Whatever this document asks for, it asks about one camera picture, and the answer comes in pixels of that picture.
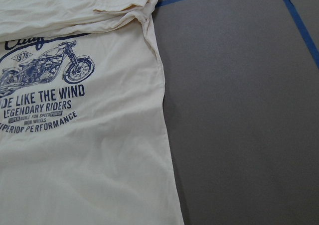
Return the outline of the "cream long-sleeve printed shirt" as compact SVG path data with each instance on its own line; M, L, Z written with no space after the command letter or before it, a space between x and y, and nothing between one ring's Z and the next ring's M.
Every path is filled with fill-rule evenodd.
M0 222L181 225L158 0L0 0Z

